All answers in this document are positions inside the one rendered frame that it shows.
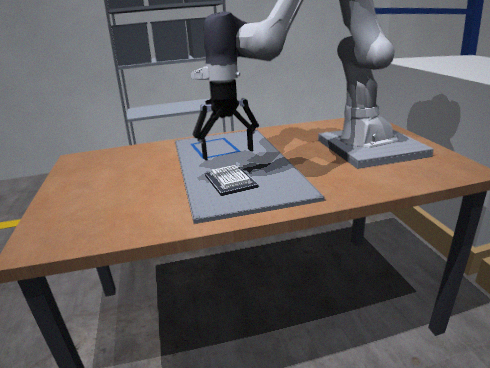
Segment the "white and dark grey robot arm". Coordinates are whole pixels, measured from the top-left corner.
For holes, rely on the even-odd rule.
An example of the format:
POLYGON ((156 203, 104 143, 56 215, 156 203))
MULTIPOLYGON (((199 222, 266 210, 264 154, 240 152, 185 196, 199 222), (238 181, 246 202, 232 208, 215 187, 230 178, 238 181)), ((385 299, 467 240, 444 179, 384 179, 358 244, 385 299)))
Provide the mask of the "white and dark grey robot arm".
MULTIPOLYGON (((237 70, 240 55, 264 61, 279 56, 302 2, 278 0, 269 17, 258 23, 244 22, 231 12, 207 16, 204 21, 206 67, 191 72, 191 78, 232 82, 240 76, 237 70)), ((394 47, 378 23, 373 0, 339 2, 343 22, 352 35, 342 39, 337 48, 347 81, 340 140, 367 148, 398 142, 391 123, 379 113, 377 83, 371 71, 392 63, 394 47)))

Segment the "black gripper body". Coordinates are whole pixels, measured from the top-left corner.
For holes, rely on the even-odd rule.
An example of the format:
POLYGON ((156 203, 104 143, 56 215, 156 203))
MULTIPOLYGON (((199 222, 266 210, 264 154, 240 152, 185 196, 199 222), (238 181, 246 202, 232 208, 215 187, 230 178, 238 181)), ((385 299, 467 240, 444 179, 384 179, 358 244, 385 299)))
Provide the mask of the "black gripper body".
POLYGON ((237 109, 239 102, 237 100, 236 80, 227 83, 213 83, 210 81, 210 93, 211 93, 211 109, 218 112, 220 107, 224 107, 225 110, 220 115, 220 118, 232 117, 234 114, 228 106, 231 105, 237 109), (233 99, 229 100, 228 99, 233 99))

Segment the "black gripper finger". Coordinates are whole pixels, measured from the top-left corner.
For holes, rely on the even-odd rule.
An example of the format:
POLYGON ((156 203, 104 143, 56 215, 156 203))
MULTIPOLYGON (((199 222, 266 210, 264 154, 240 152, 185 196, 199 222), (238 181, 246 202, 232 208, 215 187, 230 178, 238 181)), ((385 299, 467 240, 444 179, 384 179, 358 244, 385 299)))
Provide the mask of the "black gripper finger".
POLYGON ((216 113, 216 115, 213 112, 211 114, 209 120, 207 121, 207 123, 205 124, 205 126, 202 129, 203 123, 205 121, 207 112, 209 112, 209 109, 211 109, 211 105, 201 104, 201 112, 200 112, 199 118, 197 120, 195 129, 194 129, 194 132, 193 132, 193 136, 195 138, 197 138, 198 139, 198 142, 201 143, 201 145, 202 145, 202 154, 203 154, 204 160, 208 160, 208 157, 207 157, 207 147, 206 147, 206 139, 205 139, 205 137, 208 134, 208 132, 210 131, 210 129, 212 128, 212 126, 214 125, 214 123, 218 120, 218 118, 220 117, 220 115, 225 110, 224 107, 220 107, 220 109, 218 110, 218 112, 216 113), (202 129, 202 131, 201 131, 201 129, 202 129))
POLYGON ((247 129, 247 143, 248 143, 248 150, 251 152, 253 151, 253 134, 255 133, 255 128, 259 127, 258 122, 256 121, 253 113, 251 112, 249 106, 248 106, 248 101, 244 98, 241 100, 238 100, 240 106, 243 107, 245 113, 247 114, 249 120, 251 121, 251 125, 240 115, 240 113, 231 105, 228 106, 228 108, 234 113, 235 115, 248 129, 247 129), (253 123, 254 122, 254 123, 253 123))

